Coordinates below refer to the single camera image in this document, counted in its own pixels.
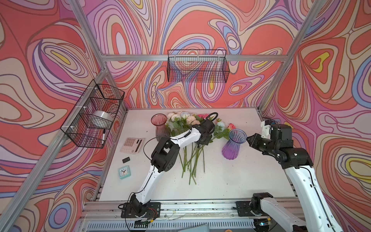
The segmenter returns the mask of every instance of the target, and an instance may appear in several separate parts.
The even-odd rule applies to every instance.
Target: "purple glass vase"
[[[234,160],[240,151],[240,144],[246,141],[247,135],[243,130],[233,129],[229,132],[229,140],[224,145],[221,153],[228,160]]]
[[[166,121],[167,117],[164,114],[155,114],[151,118],[151,123],[156,126],[156,137],[170,137],[170,131],[165,126]]]

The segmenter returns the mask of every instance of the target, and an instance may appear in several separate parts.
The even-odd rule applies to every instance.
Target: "wire basket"
[[[124,95],[114,86],[95,84],[71,124],[61,129],[78,147],[103,148]]]
[[[226,83],[229,75],[226,52],[224,49],[168,50],[167,80]]]

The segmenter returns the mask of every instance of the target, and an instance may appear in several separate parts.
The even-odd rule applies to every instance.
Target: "artificial flower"
[[[226,124],[223,121],[217,122],[216,125],[220,126],[222,131],[224,131],[224,129],[226,128]]]
[[[192,124],[192,125],[196,125],[196,124],[201,124],[201,123],[200,123],[200,121],[198,121],[198,120],[194,120],[191,124]]]
[[[199,116],[199,117],[202,118],[202,119],[205,119],[205,118],[208,117],[208,114],[199,114],[199,115],[197,115],[197,116]]]
[[[175,121],[175,119],[181,119],[180,115],[179,114],[174,114],[173,116],[171,116],[171,120],[172,121]]]
[[[182,112],[182,113],[180,114],[180,116],[181,116],[183,119],[186,119],[186,118],[188,118],[189,116],[191,116],[191,114],[188,113],[188,112]]]
[[[186,122],[187,122],[187,124],[189,125],[189,124],[191,124],[194,120],[196,120],[196,117],[195,117],[195,116],[188,116]]]
[[[229,124],[229,126],[228,126],[228,129],[230,129],[230,130],[233,130],[233,129],[235,129],[236,127],[232,124],[232,123],[230,123]]]
[[[167,119],[170,120],[171,117],[172,117],[174,114],[175,114],[174,112],[168,113],[168,114],[167,114]]]

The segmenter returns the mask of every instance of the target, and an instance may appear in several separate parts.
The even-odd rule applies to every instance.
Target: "psychedelic patterned wall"
[[[371,231],[370,36],[370,1],[328,1],[264,110],[293,127],[346,232]]]
[[[169,83],[167,62],[129,63],[108,65],[128,108],[256,107],[280,64],[239,62],[227,83]]]
[[[122,120],[120,110],[103,149],[67,142],[17,219],[12,232],[70,232],[90,201]]]
[[[0,213],[99,70],[66,1],[0,1]],[[71,230],[120,119],[104,149],[66,142],[14,231]]]
[[[310,0],[82,1],[105,54],[219,48],[234,55],[286,54],[311,5]],[[129,108],[256,107],[279,65],[230,62],[226,84],[183,84],[168,83],[166,64],[107,65],[118,86],[127,92]]]

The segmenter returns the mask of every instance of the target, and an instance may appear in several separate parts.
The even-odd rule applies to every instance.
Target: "white robotic arm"
[[[215,128],[212,121],[217,117],[218,113],[214,112],[202,121],[201,124],[193,125],[190,130],[180,135],[161,138],[152,152],[151,168],[143,185],[138,192],[131,196],[129,207],[128,204],[124,204],[125,208],[123,208],[123,211],[125,213],[121,214],[121,217],[126,218],[127,215],[142,217],[146,214],[149,201],[158,181],[165,171],[170,170],[174,166],[179,150],[193,142],[204,145],[209,144]]]
[[[199,132],[199,130],[193,127],[191,130],[188,130],[180,135],[170,137],[170,140],[174,144],[177,144],[181,149],[193,142],[197,142],[200,137],[201,133]],[[164,173],[165,172],[159,172],[154,165],[151,165],[150,171],[148,172],[143,185],[138,190],[139,193],[137,193],[137,199],[139,202],[145,204],[150,201],[152,193]]]
[[[272,120],[262,123],[262,127],[263,135],[255,134],[247,141],[251,147],[274,157],[281,164],[296,190],[306,221],[280,206],[268,193],[253,195],[251,212],[268,214],[287,232],[342,232],[319,187],[308,152],[293,147],[291,127]]]

